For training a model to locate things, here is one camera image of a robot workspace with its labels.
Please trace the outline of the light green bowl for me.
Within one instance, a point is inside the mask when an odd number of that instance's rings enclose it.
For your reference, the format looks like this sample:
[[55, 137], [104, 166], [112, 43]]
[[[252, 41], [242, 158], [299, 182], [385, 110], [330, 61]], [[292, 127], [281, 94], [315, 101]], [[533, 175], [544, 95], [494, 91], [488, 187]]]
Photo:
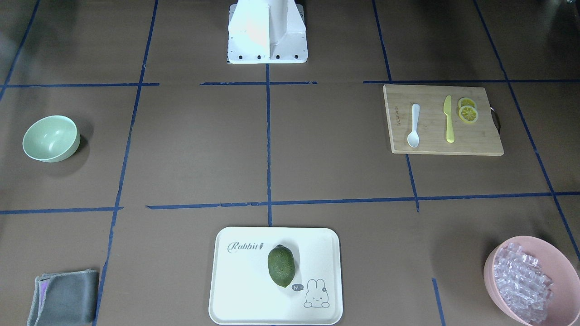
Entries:
[[21, 146], [31, 159], [55, 163], [71, 157], [80, 140], [79, 129], [72, 119], [52, 115], [32, 124], [25, 132]]

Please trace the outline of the white rabbit tray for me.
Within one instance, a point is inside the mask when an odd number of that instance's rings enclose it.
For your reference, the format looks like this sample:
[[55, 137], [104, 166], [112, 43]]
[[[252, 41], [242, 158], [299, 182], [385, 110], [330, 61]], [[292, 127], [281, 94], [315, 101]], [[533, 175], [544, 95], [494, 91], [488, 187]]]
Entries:
[[220, 325], [333, 325], [343, 315], [340, 242], [328, 228], [226, 227], [208, 313]]

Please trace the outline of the grey folded cloth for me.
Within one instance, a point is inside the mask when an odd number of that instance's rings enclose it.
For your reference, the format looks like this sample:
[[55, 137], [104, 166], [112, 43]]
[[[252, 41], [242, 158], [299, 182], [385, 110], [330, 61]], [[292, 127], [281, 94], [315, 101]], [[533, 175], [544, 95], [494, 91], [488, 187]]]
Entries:
[[43, 273], [35, 278], [28, 326], [84, 326], [96, 315], [99, 273]]

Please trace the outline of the bamboo cutting board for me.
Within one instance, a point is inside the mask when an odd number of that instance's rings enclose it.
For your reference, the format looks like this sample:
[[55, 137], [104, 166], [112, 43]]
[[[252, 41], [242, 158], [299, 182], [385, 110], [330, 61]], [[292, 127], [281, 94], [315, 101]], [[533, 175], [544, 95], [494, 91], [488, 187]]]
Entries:
[[[383, 95], [390, 147], [394, 154], [501, 156], [505, 152], [483, 87], [386, 84]], [[452, 96], [454, 143], [448, 143], [445, 137], [443, 104], [447, 95]], [[458, 99], [462, 97], [476, 101], [477, 122], [468, 124], [459, 118]], [[414, 103], [420, 105], [419, 146], [416, 148], [410, 147], [407, 142]]]

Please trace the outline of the upper lemon slice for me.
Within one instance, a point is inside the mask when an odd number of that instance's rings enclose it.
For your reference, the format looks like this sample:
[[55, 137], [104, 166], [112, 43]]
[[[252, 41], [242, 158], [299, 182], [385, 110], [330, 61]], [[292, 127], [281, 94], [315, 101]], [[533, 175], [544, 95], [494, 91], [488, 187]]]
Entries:
[[461, 109], [464, 106], [470, 106], [473, 109], [477, 109], [477, 103], [469, 97], [462, 97], [458, 99], [458, 108]]

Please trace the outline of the lemon slice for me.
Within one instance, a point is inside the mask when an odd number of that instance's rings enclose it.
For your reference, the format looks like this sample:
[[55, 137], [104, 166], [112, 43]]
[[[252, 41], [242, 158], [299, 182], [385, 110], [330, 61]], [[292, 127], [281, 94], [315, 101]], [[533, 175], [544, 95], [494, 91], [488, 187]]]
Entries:
[[477, 103], [469, 97], [462, 97], [458, 99], [458, 108], [461, 109], [464, 106], [470, 106], [473, 109], [477, 109]]
[[463, 122], [473, 124], [479, 119], [479, 112], [473, 106], [464, 105], [459, 107], [458, 116]]

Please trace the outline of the lower lemon slice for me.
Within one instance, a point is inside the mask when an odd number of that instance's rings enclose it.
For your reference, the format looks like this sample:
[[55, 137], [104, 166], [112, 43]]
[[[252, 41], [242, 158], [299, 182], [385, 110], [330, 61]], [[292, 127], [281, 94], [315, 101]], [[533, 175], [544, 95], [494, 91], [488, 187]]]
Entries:
[[464, 105], [459, 107], [458, 116], [463, 122], [473, 124], [479, 119], [479, 112], [473, 106]]

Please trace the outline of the pink bowl with ice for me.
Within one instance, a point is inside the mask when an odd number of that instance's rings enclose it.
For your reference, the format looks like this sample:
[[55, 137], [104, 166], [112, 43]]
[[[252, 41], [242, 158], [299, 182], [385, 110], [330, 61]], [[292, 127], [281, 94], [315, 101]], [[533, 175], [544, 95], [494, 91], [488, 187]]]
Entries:
[[544, 240], [516, 236], [501, 243], [485, 261], [484, 283], [499, 309], [525, 326], [573, 326], [579, 320], [578, 272]]

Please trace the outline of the white plastic spoon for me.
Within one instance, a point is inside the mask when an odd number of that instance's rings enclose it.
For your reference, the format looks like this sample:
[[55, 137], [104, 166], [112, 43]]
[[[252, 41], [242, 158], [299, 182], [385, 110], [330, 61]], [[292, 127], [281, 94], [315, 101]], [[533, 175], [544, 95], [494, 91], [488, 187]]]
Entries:
[[407, 136], [408, 145], [412, 148], [419, 146], [418, 135], [418, 119], [419, 119], [420, 105], [418, 103], [412, 104], [411, 108], [411, 132]]

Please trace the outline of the green lime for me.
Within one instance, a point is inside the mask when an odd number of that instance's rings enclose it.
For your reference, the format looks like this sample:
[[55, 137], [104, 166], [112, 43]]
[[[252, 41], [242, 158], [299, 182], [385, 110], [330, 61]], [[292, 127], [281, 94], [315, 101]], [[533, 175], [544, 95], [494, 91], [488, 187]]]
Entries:
[[270, 250], [267, 267], [272, 281], [282, 288], [288, 287], [295, 277], [294, 255], [289, 248], [281, 244]]

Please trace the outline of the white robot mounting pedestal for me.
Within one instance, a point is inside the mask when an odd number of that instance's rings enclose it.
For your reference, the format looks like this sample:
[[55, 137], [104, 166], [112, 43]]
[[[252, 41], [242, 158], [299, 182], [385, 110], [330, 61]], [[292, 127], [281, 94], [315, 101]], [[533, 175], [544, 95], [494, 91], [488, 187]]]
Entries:
[[229, 8], [230, 64], [307, 62], [305, 10], [295, 0], [239, 0]]

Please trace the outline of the yellow plastic knife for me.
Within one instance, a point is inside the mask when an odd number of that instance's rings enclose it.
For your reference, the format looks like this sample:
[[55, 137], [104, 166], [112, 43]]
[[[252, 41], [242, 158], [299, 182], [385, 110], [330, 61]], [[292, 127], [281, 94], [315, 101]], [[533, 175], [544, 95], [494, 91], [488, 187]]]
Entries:
[[455, 142], [455, 134], [454, 134], [453, 126], [452, 126], [451, 101], [452, 101], [452, 96], [447, 95], [447, 97], [444, 100], [444, 104], [443, 104], [443, 113], [445, 114], [445, 117], [446, 117], [445, 137], [446, 137], [446, 141], [448, 143]]

